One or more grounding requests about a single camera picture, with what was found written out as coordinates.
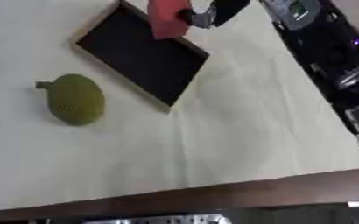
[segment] brown table edge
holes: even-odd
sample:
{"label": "brown table edge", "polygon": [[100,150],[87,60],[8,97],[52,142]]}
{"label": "brown table edge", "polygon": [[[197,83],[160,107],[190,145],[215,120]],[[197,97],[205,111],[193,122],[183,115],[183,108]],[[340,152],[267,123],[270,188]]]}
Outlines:
{"label": "brown table edge", "polygon": [[0,221],[80,216],[175,214],[359,200],[359,170],[211,185],[0,211]]}

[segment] wooden tray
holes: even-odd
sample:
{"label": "wooden tray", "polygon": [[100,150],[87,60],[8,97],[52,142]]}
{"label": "wooden tray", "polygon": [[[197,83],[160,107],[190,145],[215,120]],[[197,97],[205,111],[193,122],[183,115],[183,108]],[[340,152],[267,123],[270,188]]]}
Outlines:
{"label": "wooden tray", "polygon": [[125,1],[104,11],[72,42],[169,107],[209,56],[184,38],[155,40],[147,16]]}

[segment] red object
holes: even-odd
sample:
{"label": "red object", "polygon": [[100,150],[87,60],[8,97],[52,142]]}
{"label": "red object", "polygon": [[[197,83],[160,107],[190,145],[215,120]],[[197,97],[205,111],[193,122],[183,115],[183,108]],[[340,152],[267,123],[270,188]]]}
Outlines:
{"label": "red object", "polygon": [[178,19],[180,10],[190,9],[189,0],[150,0],[148,14],[155,39],[172,39],[187,34],[189,25]]}

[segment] white tablecloth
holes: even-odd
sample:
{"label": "white tablecloth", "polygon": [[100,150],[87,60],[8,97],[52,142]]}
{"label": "white tablecloth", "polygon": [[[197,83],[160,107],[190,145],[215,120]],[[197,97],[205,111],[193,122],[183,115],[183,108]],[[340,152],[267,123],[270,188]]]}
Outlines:
{"label": "white tablecloth", "polygon": [[[110,3],[0,0],[0,209],[359,168],[354,137],[256,1],[189,32],[211,57],[170,114],[70,50]],[[68,73],[104,90],[98,122],[66,126],[34,89]]]}

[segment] black device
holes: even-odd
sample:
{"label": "black device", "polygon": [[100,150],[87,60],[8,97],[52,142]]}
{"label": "black device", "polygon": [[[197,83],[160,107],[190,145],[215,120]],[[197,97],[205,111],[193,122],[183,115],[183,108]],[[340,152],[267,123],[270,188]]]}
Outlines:
{"label": "black device", "polygon": [[[329,0],[259,0],[287,49],[359,141],[359,31]],[[227,22],[248,0],[214,0],[206,13],[182,10],[191,25]]]}

